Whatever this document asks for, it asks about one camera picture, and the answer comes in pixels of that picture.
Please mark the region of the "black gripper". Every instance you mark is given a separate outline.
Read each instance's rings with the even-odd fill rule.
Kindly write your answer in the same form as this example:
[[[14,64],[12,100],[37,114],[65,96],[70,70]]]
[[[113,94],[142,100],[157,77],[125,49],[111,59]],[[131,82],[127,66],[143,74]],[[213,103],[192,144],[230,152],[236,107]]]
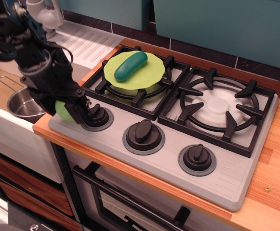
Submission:
[[[90,100],[72,79],[73,68],[65,54],[28,54],[19,58],[21,81],[34,101],[48,114],[55,115],[55,102],[62,101],[77,124],[90,117]]]

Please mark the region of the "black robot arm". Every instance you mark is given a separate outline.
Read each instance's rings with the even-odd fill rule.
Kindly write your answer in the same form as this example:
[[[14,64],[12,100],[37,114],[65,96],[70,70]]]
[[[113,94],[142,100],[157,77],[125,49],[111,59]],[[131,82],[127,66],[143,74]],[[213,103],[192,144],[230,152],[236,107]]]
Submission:
[[[92,115],[84,90],[72,79],[73,55],[48,42],[41,23],[19,1],[0,0],[0,61],[15,61],[30,96],[47,113],[56,113],[55,103],[64,102],[78,124],[88,124]]]

